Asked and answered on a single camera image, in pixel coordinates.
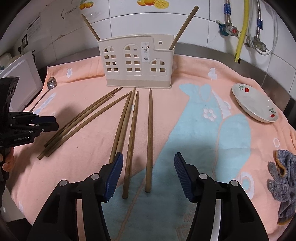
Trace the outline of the person's left hand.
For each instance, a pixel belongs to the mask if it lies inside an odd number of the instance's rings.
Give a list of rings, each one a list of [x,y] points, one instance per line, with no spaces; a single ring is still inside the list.
[[[3,170],[6,172],[10,172],[15,164],[14,160],[14,147],[10,148],[10,152],[4,158],[2,154],[0,154],[0,162],[3,163]]]

